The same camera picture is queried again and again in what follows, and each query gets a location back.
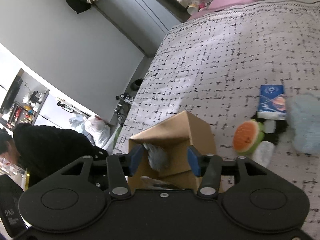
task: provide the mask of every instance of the cabinet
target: cabinet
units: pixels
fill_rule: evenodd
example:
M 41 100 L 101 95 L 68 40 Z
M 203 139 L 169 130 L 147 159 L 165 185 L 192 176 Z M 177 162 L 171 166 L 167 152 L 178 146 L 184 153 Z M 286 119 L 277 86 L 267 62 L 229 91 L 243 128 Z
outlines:
M 2 44 L 0 44 L 0 86 L 9 90 L 14 78 L 20 71 L 19 62 Z
M 148 57 L 154 56 L 166 33 L 180 23 L 156 0 L 101 0 L 96 4 Z

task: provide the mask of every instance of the patterned bedspread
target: patterned bedspread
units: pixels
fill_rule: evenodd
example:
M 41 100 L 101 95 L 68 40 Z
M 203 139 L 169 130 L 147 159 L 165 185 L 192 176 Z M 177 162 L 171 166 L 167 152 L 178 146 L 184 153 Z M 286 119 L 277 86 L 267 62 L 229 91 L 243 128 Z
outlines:
M 267 0 L 207 14 L 166 35 L 116 145 L 183 110 L 212 127 L 217 152 L 234 159 L 236 127 L 256 111 L 259 87 L 283 84 L 290 99 L 320 91 L 320 0 Z M 303 226 L 320 239 L 319 155 L 296 152 L 287 131 L 270 170 L 302 188 L 311 208 Z

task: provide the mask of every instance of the metal screw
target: metal screw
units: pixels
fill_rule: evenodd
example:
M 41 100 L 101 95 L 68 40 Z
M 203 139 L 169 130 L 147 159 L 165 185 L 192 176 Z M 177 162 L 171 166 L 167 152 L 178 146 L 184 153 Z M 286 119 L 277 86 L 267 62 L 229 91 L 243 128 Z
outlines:
M 169 197 L 169 194 L 168 193 L 161 193 L 160 197 Z
M 203 195 L 213 195 L 216 193 L 216 190 L 213 187 L 203 187 L 200 189 L 200 193 Z
M 113 193 L 113 194 L 116 194 L 116 195 L 124 195 L 124 194 L 127 194 L 127 193 L 128 193 L 128 189 L 125 188 L 125 187 L 115 187 L 115 188 L 112 190 L 112 193 Z

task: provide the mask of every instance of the plastic bag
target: plastic bag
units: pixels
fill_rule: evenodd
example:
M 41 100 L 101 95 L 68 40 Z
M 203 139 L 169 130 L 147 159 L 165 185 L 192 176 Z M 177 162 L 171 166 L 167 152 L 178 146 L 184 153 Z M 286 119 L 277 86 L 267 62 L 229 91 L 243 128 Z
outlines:
M 96 146 L 103 149 L 110 136 L 110 127 L 95 115 L 90 116 L 85 121 L 84 127 L 86 131 L 93 136 Z
M 77 131 L 78 133 L 82 133 L 84 136 L 88 138 L 92 145 L 95 145 L 94 139 L 90 133 L 88 133 L 84 127 L 85 117 L 82 114 L 72 114 L 72 117 L 69 119 L 70 127 Z
M 158 179 L 152 179 L 147 176 L 141 176 L 141 181 L 143 184 L 143 188 L 145 189 L 179 189 L 179 187 L 171 184 L 170 182 L 158 180 Z
M 289 104 L 289 125 L 294 129 L 293 146 L 302 153 L 320 153 L 320 97 L 306 93 Z

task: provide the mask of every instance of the black jacket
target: black jacket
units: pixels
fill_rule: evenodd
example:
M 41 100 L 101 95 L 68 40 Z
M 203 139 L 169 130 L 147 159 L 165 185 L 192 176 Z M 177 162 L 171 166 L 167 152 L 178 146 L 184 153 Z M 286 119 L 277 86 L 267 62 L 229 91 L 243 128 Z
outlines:
M 86 136 L 69 129 L 18 124 L 13 131 L 13 140 L 21 155 L 19 165 L 30 171 L 30 186 L 81 156 L 106 158 Z

